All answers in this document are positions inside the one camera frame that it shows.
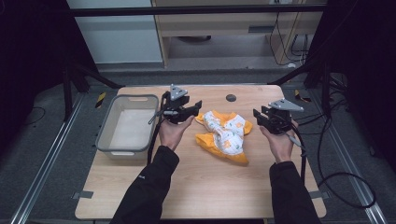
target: orange and white cloth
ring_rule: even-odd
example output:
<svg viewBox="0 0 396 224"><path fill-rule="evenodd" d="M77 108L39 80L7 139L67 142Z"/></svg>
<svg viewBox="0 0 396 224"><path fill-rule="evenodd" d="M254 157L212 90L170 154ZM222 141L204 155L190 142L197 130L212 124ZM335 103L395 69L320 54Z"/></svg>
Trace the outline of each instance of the orange and white cloth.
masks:
<svg viewBox="0 0 396 224"><path fill-rule="evenodd" d="M248 163L242 148L244 135L250 133L253 124L235 114L220 114L212 110L200 113L196 118L210 133L198 133L195 140L205 150L232 161Z"/></svg>

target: wooden table top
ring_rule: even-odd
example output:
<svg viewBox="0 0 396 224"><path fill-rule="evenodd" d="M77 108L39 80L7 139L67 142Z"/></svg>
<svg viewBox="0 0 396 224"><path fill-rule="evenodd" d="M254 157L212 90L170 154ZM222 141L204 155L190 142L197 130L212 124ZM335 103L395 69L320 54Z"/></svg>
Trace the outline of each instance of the wooden table top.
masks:
<svg viewBox="0 0 396 224"><path fill-rule="evenodd" d="M273 217L269 168L275 162L265 136L260 132L253 108L283 98L278 86L224 85L178 86L188 91L194 105L202 100L201 113L216 110L220 113L235 112L253 123L253 129L245 136L244 152L249 164L241 165L229 159L219 158L199 147L196 133L208 133L194 121L184 133L176 154L180 163L173 176L171 188L163 203L163 219L173 218L268 218ZM160 101L169 86L126 87L119 94L156 94ZM228 102L226 96L236 96ZM294 148L292 160L298 170L301 166L301 150ZM146 165L146 161L111 160L97 151L87 177L84 191L92 191L90 199L80 198L76 217L80 219L111 219L120 201ZM306 166L305 185L308 191L318 190L309 163ZM326 215L321 198L313 199L319 217Z"/></svg>

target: black horizontal bar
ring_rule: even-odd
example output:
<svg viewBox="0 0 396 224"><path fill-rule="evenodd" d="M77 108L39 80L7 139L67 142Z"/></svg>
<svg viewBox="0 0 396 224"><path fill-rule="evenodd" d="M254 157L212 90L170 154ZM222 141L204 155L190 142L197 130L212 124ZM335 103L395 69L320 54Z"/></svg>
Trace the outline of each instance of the black horizontal bar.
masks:
<svg viewBox="0 0 396 224"><path fill-rule="evenodd" d="M194 6L194 7L117 7L80 8L52 10L50 14L68 14L74 17L142 16L176 14L220 14L220 13L260 13L260 12L313 12L324 11L326 4L301 5L242 5L242 6Z"/></svg>

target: hand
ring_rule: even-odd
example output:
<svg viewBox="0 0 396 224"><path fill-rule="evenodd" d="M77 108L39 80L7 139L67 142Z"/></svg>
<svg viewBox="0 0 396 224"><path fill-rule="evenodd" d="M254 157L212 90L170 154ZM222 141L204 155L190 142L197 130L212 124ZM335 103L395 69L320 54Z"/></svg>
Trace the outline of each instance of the hand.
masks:
<svg viewBox="0 0 396 224"><path fill-rule="evenodd" d="M294 120L291 121L297 128L298 124ZM293 142L289 139L286 134L275 135L270 133L265 127L260 126L260 131L267 137L270 143L271 152L275 157L276 163L282 161L291 161L291 150L293 148ZM294 136L294 131L290 130L287 132L289 136Z"/></svg>
<svg viewBox="0 0 396 224"><path fill-rule="evenodd" d="M181 141L184 131L191 125L194 116L190 116L181 124L174 124L167 119L163 121L160 128L161 145L174 150Z"/></svg>

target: plastic bin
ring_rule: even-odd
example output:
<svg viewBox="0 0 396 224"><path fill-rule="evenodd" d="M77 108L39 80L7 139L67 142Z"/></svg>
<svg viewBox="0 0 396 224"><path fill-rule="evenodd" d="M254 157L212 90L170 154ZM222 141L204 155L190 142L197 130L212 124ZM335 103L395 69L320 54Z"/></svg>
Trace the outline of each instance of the plastic bin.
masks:
<svg viewBox="0 0 396 224"><path fill-rule="evenodd" d="M155 126L149 121L158 103L155 95L116 96L96 139L97 148L111 159L145 160Z"/></svg>

